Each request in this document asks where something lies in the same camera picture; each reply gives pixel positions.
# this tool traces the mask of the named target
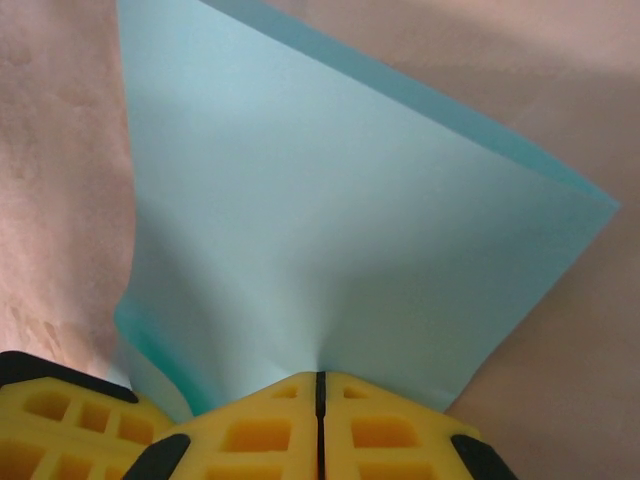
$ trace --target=pink cloth surface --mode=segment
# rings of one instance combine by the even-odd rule
[[[0,347],[96,374],[133,246],[114,3],[0,0]],[[523,480],[640,478],[640,4],[271,3],[516,129],[623,202],[450,412]]]

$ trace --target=black rubber strip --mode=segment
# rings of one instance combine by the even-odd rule
[[[25,352],[6,351],[0,353],[0,388],[12,383],[45,377],[56,378],[125,402],[138,403],[136,394],[121,385],[92,377]]]
[[[316,418],[318,420],[318,480],[326,480],[324,417],[327,413],[327,373],[316,374]]]
[[[467,435],[454,435],[451,443],[473,480],[518,480],[491,445]]]
[[[191,444],[184,433],[177,433],[149,445],[122,480],[169,480]]]

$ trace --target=yellow foam block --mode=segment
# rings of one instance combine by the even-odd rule
[[[473,480],[450,438],[474,428],[346,374],[326,392],[328,480]]]
[[[172,480],[315,480],[315,373],[300,373],[167,431],[191,444]]]
[[[122,478],[172,426],[138,398],[129,403],[52,377],[4,385],[0,480]]]

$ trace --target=paper sheet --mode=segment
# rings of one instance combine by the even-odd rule
[[[121,333],[194,413],[319,369],[445,408],[615,202],[267,6],[208,3],[119,2],[138,202]]]

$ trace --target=square cutout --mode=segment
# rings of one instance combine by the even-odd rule
[[[91,473],[91,462],[71,455],[62,455],[52,480],[87,480]]]
[[[351,422],[356,448],[409,448],[418,446],[413,426],[397,416],[360,417]]]
[[[291,385],[284,387],[282,390],[278,390],[273,394],[272,398],[296,398],[298,396],[298,387]]]
[[[429,464],[364,463],[360,480],[437,480]]]
[[[58,392],[38,392],[31,395],[24,404],[24,409],[40,417],[56,422],[62,421],[71,399]]]
[[[343,395],[344,398],[369,398],[369,395],[353,387],[345,387]]]
[[[207,472],[206,480],[280,480],[282,468],[278,466],[220,466]]]
[[[229,428],[223,452],[283,452],[289,448],[291,422],[280,419],[240,420]]]
[[[15,440],[0,442],[0,478],[29,480],[38,468],[45,450]]]
[[[123,413],[120,417],[118,437],[141,445],[153,442],[153,426],[146,420]]]
[[[109,409],[102,405],[86,402],[82,405],[78,426],[103,433],[107,428],[109,413]]]

